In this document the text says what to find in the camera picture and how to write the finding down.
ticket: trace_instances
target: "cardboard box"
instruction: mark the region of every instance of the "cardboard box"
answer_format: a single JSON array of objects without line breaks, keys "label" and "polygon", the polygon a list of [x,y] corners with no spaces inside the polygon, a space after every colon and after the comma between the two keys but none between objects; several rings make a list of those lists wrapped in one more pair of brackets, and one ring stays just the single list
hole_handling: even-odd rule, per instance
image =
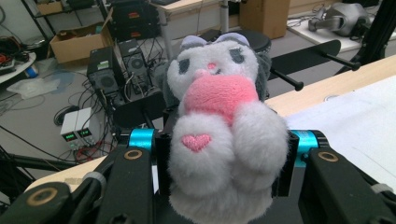
[{"label": "cardboard box", "polygon": [[61,12],[62,10],[64,10],[62,6],[62,2],[51,2],[51,3],[49,3],[48,1],[38,2],[37,8],[38,11],[40,11],[41,15]]},{"label": "cardboard box", "polygon": [[49,42],[58,63],[87,59],[93,49],[114,46],[107,27],[110,16],[105,22],[58,32]]},{"label": "cardboard box", "polygon": [[279,38],[286,34],[290,0],[248,0],[240,5],[239,26]]}]

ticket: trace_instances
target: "pink heart embroidery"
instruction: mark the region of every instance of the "pink heart embroidery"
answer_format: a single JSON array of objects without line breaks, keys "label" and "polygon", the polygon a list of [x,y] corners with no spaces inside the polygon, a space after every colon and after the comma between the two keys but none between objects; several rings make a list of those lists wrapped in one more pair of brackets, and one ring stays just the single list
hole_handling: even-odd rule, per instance
[{"label": "pink heart embroidery", "polygon": [[209,134],[199,134],[199,135],[184,135],[181,138],[181,143],[192,152],[200,152],[207,144],[212,140]]}]

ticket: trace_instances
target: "plush toy foot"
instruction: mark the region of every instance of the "plush toy foot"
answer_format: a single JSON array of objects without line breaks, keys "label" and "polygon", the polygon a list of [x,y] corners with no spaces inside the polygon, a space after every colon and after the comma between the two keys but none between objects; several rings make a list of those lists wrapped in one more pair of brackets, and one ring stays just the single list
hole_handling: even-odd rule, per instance
[{"label": "plush toy foot", "polygon": [[180,189],[174,189],[170,196],[170,203],[180,215],[205,224],[246,224],[263,216],[272,201],[271,188],[241,192],[233,186],[204,197],[191,197]]},{"label": "plush toy foot", "polygon": [[169,173],[186,194],[202,196],[231,182],[233,137],[218,115],[190,114],[175,124]]},{"label": "plush toy foot", "polygon": [[244,190],[269,188],[288,154],[285,121],[262,102],[244,103],[235,112],[232,130],[233,182]]}]

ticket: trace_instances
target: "wooden table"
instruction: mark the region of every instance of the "wooden table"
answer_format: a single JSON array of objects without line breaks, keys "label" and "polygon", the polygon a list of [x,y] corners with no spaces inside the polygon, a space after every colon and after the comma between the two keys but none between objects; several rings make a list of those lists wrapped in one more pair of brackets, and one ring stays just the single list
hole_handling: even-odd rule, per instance
[{"label": "wooden table", "polygon": [[[395,75],[396,55],[364,65],[355,72],[345,72],[335,77],[326,78],[304,87],[301,91],[284,93],[268,99],[266,103],[280,116],[286,117],[322,103],[327,96],[345,94]],[[38,179],[29,189],[50,181],[61,181],[69,184],[71,190],[74,190],[81,183],[82,177],[92,171],[103,159],[90,161]]]}]

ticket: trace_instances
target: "stuffed animal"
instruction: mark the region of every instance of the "stuffed animal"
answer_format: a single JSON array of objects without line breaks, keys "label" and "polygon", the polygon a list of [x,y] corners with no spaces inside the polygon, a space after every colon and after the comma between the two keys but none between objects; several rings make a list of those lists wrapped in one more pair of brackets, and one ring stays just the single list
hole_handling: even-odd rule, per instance
[{"label": "stuffed animal", "polygon": [[272,203],[288,129],[263,102],[269,63],[239,34],[187,36],[157,78],[168,105],[179,103],[170,204],[194,223],[248,223]]}]

